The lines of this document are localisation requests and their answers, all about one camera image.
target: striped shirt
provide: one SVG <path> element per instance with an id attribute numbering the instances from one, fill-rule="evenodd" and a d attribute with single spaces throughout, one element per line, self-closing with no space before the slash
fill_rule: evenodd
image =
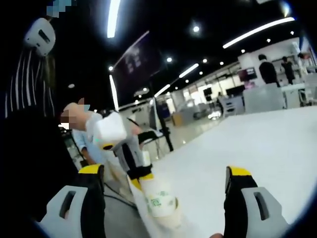
<path id="1" fill-rule="evenodd" d="M 27 107 L 41 109 L 45 117 L 54 117 L 53 91 L 44 80 L 44 59 L 35 50 L 23 48 L 15 73 L 5 94 L 5 118 Z"/>

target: white robotic device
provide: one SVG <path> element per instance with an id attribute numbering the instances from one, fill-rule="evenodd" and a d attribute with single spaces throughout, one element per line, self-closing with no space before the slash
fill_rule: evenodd
<path id="1" fill-rule="evenodd" d="M 56 42 L 55 31 L 44 18 L 37 19 L 24 37 L 24 44 L 28 47 L 35 47 L 36 53 L 45 57 L 53 49 Z"/>

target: linear ceiling light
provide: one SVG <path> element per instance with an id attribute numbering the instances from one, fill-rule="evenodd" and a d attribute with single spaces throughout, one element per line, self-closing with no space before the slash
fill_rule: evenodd
<path id="1" fill-rule="evenodd" d="M 107 29 L 108 38 L 113 38 L 115 36 L 115 28 L 117 25 L 119 6 L 120 6 L 120 0 L 111 0 L 109 17 L 108 17 L 108 29 Z"/>
<path id="2" fill-rule="evenodd" d="M 265 24 L 265 25 L 260 26 L 260 27 L 258 27 L 256 29 L 252 30 L 252 31 L 249 31 L 248 33 L 246 33 L 246 34 L 244 34 L 242 36 L 239 36 L 238 38 L 228 42 L 227 44 L 223 45 L 222 47 L 224 49 L 226 49 L 226 48 L 232 46 L 233 44 L 235 44 L 235 43 L 237 43 L 237 42 L 239 42 L 239 41 L 241 41 L 241 40 L 243 40 L 243 39 L 245 39 L 245 38 L 247 38 L 249 36 L 252 36 L 255 33 L 263 31 L 263 30 L 265 30 L 265 29 L 267 29 L 269 27 L 276 26 L 276 25 L 279 25 L 279 24 L 282 24 L 282 23 L 286 23 L 286 22 L 290 22 L 290 21 L 295 21 L 295 19 L 293 17 L 287 17 L 287 18 L 283 18 L 283 19 L 280 19 L 280 20 L 273 21 L 271 23 Z"/>
<path id="3" fill-rule="evenodd" d="M 188 68 L 187 70 L 185 70 L 184 72 L 182 72 L 179 77 L 183 78 L 185 75 L 187 75 L 188 73 L 190 73 L 191 71 L 193 71 L 194 69 L 196 69 L 199 66 L 199 64 L 194 64 L 193 66 L 191 66 L 190 68 Z"/>
<path id="4" fill-rule="evenodd" d="M 165 85 L 162 89 L 160 89 L 155 95 L 154 97 L 158 97 L 159 95 L 161 95 L 162 92 L 164 92 L 166 89 L 168 89 L 170 87 L 170 84 Z"/>
<path id="5" fill-rule="evenodd" d="M 114 84 L 114 80 L 113 80 L 112 75 L 109 75 L 109 79 L 110 79 L 110 86 L 111 86 L 111 92 L 112 92 L 114 108 L 116 109 L 116 111 L 119 111 L 117 90 L 115 88 L 115 84 Z"/>

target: light blue shirt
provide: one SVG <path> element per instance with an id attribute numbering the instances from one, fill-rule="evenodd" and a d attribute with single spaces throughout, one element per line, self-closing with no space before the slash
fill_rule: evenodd
<path id="1" fill-rule="evenodd" d="M 80 152 L 84 147 L 86 147 L 89 155 L 95 161 L 95 163 L 104 164 L 106 162 L 106 155 L 101 149 L 98 148 L 97 145 L 94 145 L 88 140 L 87 133 L 85 131 L 73 129 L 72 134 Z"/>

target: black ceiling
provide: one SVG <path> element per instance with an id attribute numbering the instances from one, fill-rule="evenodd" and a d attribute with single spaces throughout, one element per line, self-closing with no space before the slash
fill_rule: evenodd
<path id="1" fill-rule="evenodd" d="M 253 0 L 121 0 L 116 35 L 107 39 L 109 2 L 78 0 L 77 6 L 53 20 L 59 100 L 85 97 L 94 109 L 113 107 L 107 67 L 147 30 L 162 54 L 162 61 L 173 58 L 151 79 L 155 92 L 194 63 L 200 66 L 186 76 L 190 82 L 201 78 L 199 71 L 206 75 L 221 68 L 220 61 L 225 65 L 237 61 L 241 49 L 251 52 L 269 45 L 267 38 L 274 44 L 300 35 L 298 23 L 291 22 L 264 30 L 224 50 L 222 45 L 228 41 L 283 18 L 278 1 L 258 5 Z M 199 35 L 192 34 L 194 25 L 200 27 Z M 204 58 L 208 59 L 207 64 L 201 63 Z M 73 89 L 67 88 L 70 83 L 75 84 Z M 185 79 L 176 81 L 175 86 L 185 87 Z"/>

